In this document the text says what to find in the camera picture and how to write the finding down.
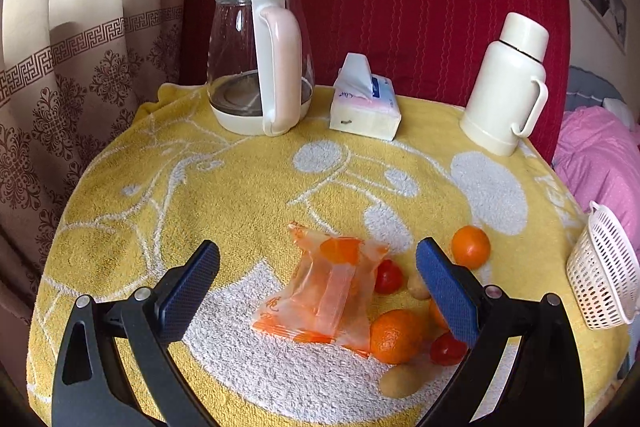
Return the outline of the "red tomato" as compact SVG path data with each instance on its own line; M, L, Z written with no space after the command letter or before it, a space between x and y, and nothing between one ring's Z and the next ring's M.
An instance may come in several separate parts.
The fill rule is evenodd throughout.
M404 285L404 273L390 259L383 260L376 270L374 291L380 295L390 295Z
M450 332L446 332L432 342L430 358L436 365L451 366L459 364L466 352L468 352L468 346L454 338Z

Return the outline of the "lone orange mandarin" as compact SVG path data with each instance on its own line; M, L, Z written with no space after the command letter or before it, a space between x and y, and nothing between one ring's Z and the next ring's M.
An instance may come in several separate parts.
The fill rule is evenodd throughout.
M451 239L451 254L457 265L470 270L480 269L489 259L491 243L480 228L467 225L459 229Z

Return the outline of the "brown kiwi fruit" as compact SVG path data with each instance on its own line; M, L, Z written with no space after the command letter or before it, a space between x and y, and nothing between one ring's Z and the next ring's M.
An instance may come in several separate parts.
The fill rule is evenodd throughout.
M378 381L378 391L386 398L404 399L414 395L423 386L424 375L414 365L396 365L386 371Z
M431 298L431 293L418 272L412 273L408 278L407 289L409 294L418 300L427 300Z

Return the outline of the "pile mandarin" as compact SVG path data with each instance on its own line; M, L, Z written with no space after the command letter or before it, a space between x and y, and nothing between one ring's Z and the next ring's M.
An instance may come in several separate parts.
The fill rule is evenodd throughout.
M430 304L428 305L428 314L430 314L431 320L435 326L443 331L448 331L449 326L445 317L440 312L437 303L435 303L434 299L431 299Z
M422 355L430 343L430 324L423 312L393 309L370 325L370 352L378 361L397 365Z

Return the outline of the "orange plastic snack bag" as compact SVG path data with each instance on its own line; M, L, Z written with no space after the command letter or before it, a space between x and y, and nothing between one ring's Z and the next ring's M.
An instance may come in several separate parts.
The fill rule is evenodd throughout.
M302 255L288 285L255 311L253 329L294 343L334 343L367 358L368 308L378 266L390 247L297 222L288 231Z

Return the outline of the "white plastic basket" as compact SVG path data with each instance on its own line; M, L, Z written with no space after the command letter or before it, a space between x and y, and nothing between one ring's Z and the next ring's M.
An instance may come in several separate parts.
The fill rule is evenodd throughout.
M589 203L566 275L590 329L629 325L639 314L638 256L620 220L605 205Z

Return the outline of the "yellow white towel tablecloth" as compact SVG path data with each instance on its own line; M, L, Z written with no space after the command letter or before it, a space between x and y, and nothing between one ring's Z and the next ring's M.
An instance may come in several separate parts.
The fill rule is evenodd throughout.
M75 300L118 300L153 286L209 239L219 273L170 352L221 425L414 425L451 369L408 398L388 399L378 391L379 361L255 331L255 310L288 283L300 256L291 222L385 243L405 272L424 237L448 248L465 225L483 229L491 255L480 279L514 298L561 297L586 403L597 403L629 337L582 319L565 262L585 218L533 145L491 155L461 132L459 109L415 98L400 100L393 141L335 132L332 98L318 88L296 128L267 138L222 129L204 90L165 87L90 164L62 213L30 328L27 392L40 416L51 413Z

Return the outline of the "pink duvet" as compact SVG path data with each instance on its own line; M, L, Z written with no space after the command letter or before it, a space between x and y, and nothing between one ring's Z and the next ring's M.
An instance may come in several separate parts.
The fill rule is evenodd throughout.
M582 211L610 208L639 247L639 133L601 106L563 115L552 167Z

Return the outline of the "cream thermos flask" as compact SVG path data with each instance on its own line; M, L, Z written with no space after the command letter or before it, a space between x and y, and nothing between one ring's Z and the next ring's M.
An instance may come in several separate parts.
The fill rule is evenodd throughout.
M480 64L460 128L475 144L510 156L532 134L548 101L546 55L549 33L530 18L506 14L499 39Z

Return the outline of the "tissue pack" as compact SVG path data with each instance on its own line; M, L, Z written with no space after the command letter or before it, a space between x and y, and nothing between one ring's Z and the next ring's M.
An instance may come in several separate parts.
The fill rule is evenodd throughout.
M401 113L393 83L371 72L367 57L346 55L333 85L331 130L393 141Z

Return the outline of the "white pillow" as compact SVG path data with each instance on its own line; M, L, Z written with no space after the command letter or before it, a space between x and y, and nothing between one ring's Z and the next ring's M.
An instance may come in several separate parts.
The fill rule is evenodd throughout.
M605 98L602 106L616 116L629 131L636 129L634 114L625 102L618 98Z

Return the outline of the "grey bed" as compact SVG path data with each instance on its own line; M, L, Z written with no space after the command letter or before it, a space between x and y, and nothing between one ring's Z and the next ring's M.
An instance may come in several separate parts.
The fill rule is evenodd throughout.
M602 106L606 98L624 101L608 80L576 66L570 66L565 95L565 112L578 107Z

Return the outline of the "beige patterned curtain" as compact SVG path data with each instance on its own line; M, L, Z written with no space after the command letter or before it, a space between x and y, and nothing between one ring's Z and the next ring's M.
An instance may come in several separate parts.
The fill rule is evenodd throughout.
M183 0L1 0L1 303L32 314L82 173L179 76Z

